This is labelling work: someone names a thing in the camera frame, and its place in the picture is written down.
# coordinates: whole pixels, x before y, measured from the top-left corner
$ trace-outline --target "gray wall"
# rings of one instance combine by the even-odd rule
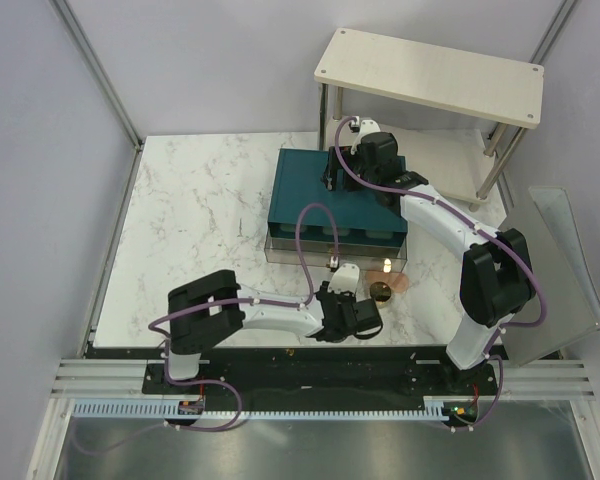
[[[0,1],[0,479],[75,355],[132,148],[46,0]]]
[[[514,200],[529,185],[564,185],[600,296],[600,0],[580,2],[546,62],[542,122],[511,160]],[[600,333],[571,349],[600,402]]]
[[[560,0],[70,0],[143,134],[315,131],[313,71],[339,26],[528,60]],[[474,119],[347,95],[411,128]]]

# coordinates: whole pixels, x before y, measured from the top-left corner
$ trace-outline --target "shelf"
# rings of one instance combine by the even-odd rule
[[[544,68],[338,28],[315,79],[533,129],[540,122]]]
[[[327,145],[333,145],[337,120],[327,123]],[[442,195],[472,204],[487,200],[476,198],[476,191],[493,167],[493,158],[483,155],[484,143],[479,130],[404,130],[380,125],[398,141],[398,153],[407,159],[407,169],[429,180]],[[340,135],[341,145],[355,138],[348,128]]]

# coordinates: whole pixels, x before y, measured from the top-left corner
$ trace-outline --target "white marble surface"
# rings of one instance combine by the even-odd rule
[[[465,141],[466,131],[441,132]],[[299,266],[267,263],[263,246],[278,149],[313,149],[315,133],[149,137],[102,313],[96,347],[154,347],[150,321],[167,312],[167,293],[223,268],[239,283],[280,294],[305,294]],[[497,191],[477,213],[498,225],[504,209]],[[467,205],[459,204],[463,210]],[[384,331],[369,341],[337,345],[444,344],[461,317],[460,263],[417,225],[409,225],[411,287],[381,309]],[[314,284],[329,278],[310,267]],[[361,280],[359,298],[366,293]],[[222,345],[325,345],[285,332],[240,331]]]

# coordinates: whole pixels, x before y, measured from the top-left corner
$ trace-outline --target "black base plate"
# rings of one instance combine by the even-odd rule
[[[462,382],[452,382],[441,364],[445,347],[217,348],[203,354],[198,379],[224,379],[242,395],[247,411],[421,410],[425,396],[494,395],[493,367],[484,364]],[[147,395],[199,394],[200,387],[173,387],[162,363],[149,364]],[[205,386],[206,410],[235,409],[231,392]]]

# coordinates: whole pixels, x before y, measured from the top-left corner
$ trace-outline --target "metal frame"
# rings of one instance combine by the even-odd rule
[[[551,20],[551,23],[549,23],[547,30],[542,36],[540,43],[536,47],[535,52],[531,56],[531,60],[529,60],[529,63],[544,65],[547,55],[558,40],[558,36],[560,35],[560,33],[562,33],[562,31],[564,30],[567,21],[571,17],[571,14],[575,11],[575,7],[578,5],[579,1],[580,0],[563,0],[562,4],[556,11],[556,14]],[[496,125],[495,129],[490,135],[491,141],[489,142],[489,146],[484,151],[484,154],[486,156],[491,157],[495,154],[498,148],[498,143],[502,139],[503,134],[507,129],[507,126],[508,125],[504,123],[498,123]],[[526,128],[518,127],[516,129],[515,133],[513,134],[513,137],[511,137],[511,140],[505,147],[502,157],[493,165],[493,168],[491,169],[484,182],[476,192],[476,197],[478,199],[484,200],[487,198],[487,195],[491,191],[491,188],[500,177],[500,174],[509,163],[509,160],[511,160],[513,152],[515,152],[515,150],[518,148],[520,141],[526,133]]]
[[[320,84],[320,127],[318,129],[318,150],[324,150],[327,141],[327,111],[329,110],[329,85]]]
[[[82,25],[80,25],[78,18],[73,12],[73,9],[69,6],[66,0],[49,0],[49,2],[60,17],[60,20],[64,24],[67,33],[71,37],[71,40],[73,40],[74,44],[78,48],[80,55],[89,69],[89,72],[91,72],[91,75],[98,84],[98,88],[102,92],[102,96],[113,109],[120,126],[125,131],[133,146],[136,147],[136,149],[140,149],[143,143],[142,137],[131,121],[129,114],[120,100],[120,97],[113,88],[111,79],[105,72],[102,63],[100,63],[100,60],[98,59],[95,50],[91,46],[91,43],[89,42]]]
[[[131,162],[129,175],[127,182],[124,187],[122,200],[120,202],[120,208],[116,215],[116,221],[113,225],[113,229],[109,235],[109,244],[107,247],[107,253],[104,259],[104,263],[100,270],[98,277],[98,285],[95,290],[95,294],[92,296],[89,307],[87,308],[87,318],[85,322],[85,328],[83,330],[82,339],[78,351],[76,352],[77,357],[82,357],[87,349],[87,343],[92,341],[92,335],[95,334],[95,329],[98,326],[98,320],[100,319],[100,313],[102,312],[102,305],[104,304],[104,297],[107,292],[107,285],[111,278],[111,271],[113,270],[113,263],[118,251],[118,244],[120,243],[120,237],[122,235],[122,228],[124,227],[124,220],[129,210],[129,203],[131,202],[131,194],[133,193],[133,186],[136,182],[138,175],[138,169],[140,168],[140,162],[142,161],[144,145],[140,146],[136,150],[136,154]]]
[[[76,404],[81,405],[85,400],[88,403],[88,399],[97,398],[120,401],[119,403],[131,401],[134,405],[142,406],[154,405],[156,400],[190,400],[195,397],[144,395],[142,384],[149,363],[161,361],[62,360],[27,479],[54,478],[69,420]],[[600,479],[600,434],[591,414],[591,404],[595,402],[595,396],[584,364],[578,360],[538,360],[524,367],[512,367],[505,361],[504,369],[505,384],[500,401],[571,401],[591,470],[594,472],[594,478]],[[493,397],[484,397],[484,400],[490,399]],[[470,399],[449,395],[425,400],[454,402]],[[110,412],[104,416],[111,418]],[[360,419],[373,421],[374,418],[374,415],[367,415],[361,416]],[[402,421],[410,419],[408,415],[401,415],[401,412],[386,413],[377,418]]]
[[[333,108],[333,119],[342,120],[342,97],[344,95],[344,88],[336,87],[336,103]]]

